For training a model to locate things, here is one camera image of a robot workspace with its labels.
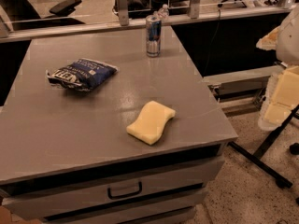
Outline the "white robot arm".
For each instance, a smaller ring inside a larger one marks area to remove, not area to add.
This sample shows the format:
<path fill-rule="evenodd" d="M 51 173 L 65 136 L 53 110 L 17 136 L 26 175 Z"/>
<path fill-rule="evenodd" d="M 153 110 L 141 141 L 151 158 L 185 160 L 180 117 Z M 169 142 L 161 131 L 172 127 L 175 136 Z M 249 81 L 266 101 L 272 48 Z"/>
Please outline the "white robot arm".
<path fill-rule="evenodd" d="M 294 8 L 277 28 L 260 38 L 256 47 L 274 50 L 286 65 L 268 79 L 258 126 L 264 131 L 280 127 L 299 105 L 299 7 Z"/>

